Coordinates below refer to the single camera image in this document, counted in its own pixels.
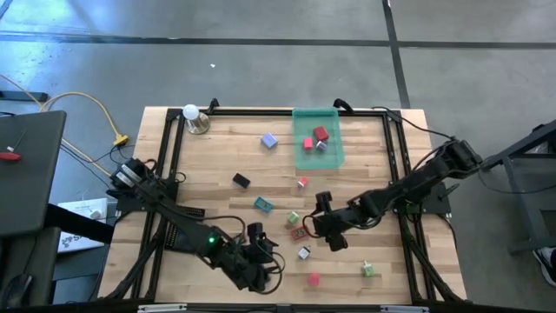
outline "wooden table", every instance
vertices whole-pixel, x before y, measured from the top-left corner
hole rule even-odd
[[[142,160],[157,158],[166,110],[166,107],[145,108],[134,157]],[[403,110],[402,114],[419,126],[427,127],[423,110]],[[430,138],[427,133],[407,123],[404,127],[411,163],[415,164],[431,150]],[[271,132],[279,141],[273,151],[260,144],[261,136],[266,132]],[[295,168],[291,117],[211,117],[211,128],[205,135],[194,136],[186,132],[178,171],[187,175],[187,181],[180,185],[178,204],[205,208],[207,216],[237,215],[247,223],[263,222],[268,237],[280,244],[275,251],[284,255],[287,265],[281,287],[271,295],[261,296],[247,289],[238,290],[220,270],[211,270],[195,256],[165,251],[156,301],[410,303],[400,229],[392,213],[387,213],[381,223],[371,230],[347,231],[349,248],[338,252],[331,252],[324,239],[294,242],[284,228],[290,211],[296,210],[303,216],[314,209],[315,193],[330,190],[334,198],[331,205],[336,209],[345,207],[349,198],[362,191],[382,188],[390,180],[380,119],[342,117],[341,136],[346,159],[338,170],[301,171]],[[164,165],[166,170],[171,150],[172,144]],[[251,180],[248,189],[232,183],[232,177],[237,172]],[[306,176],[309,180],[304,190],[296,187],[299,176]],[[253,209],[258,196],[275,205],[271,213]],[[136,260],[145,215],[132,213],[116,226],[100,296],[110,293]],[[235,220],[220,220],[215,224],[230,234],[241,230]],[[465,298],[450,229],[437,216],[424,216],[423,228],[432,264],[454,292]],[[297,256],[302,246],[310,246],[311,249],[311,255],[305,261]],[[375,276],[362,276],[364,260],[374,266]],[[151,261],[146,266],[143,292],[148,286]],[[416,271],[420,292],[425,295],[419,265]],[[310,273],[321,274],[320,286],[308,286]],[[276,279],[273,278],[268,288],[272,288]]]

